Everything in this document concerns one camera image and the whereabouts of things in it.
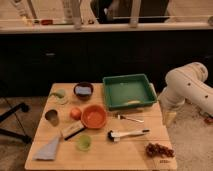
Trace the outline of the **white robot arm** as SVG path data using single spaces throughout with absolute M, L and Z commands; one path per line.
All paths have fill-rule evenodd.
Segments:
M 213 87 L 205 84 L 207 78 L 208 70 L 200 62 L 186 64 L 166 74 L 166 87 L 158 96 L 165 126 L 173 121 L 185 100 L 197 105 L 203 115 L 213 118 Z

